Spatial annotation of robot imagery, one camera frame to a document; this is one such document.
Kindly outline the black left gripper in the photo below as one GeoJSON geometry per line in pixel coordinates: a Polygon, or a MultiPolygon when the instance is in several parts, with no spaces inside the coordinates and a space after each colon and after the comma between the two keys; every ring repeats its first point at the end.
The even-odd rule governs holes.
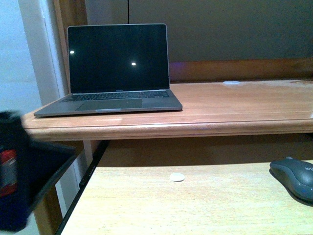
{"type": "Polygon", "coordinates": [[[0,229],[18,232],[75,159],[75,148],[31,138],[15,111],[0,114],[0,229]]]}

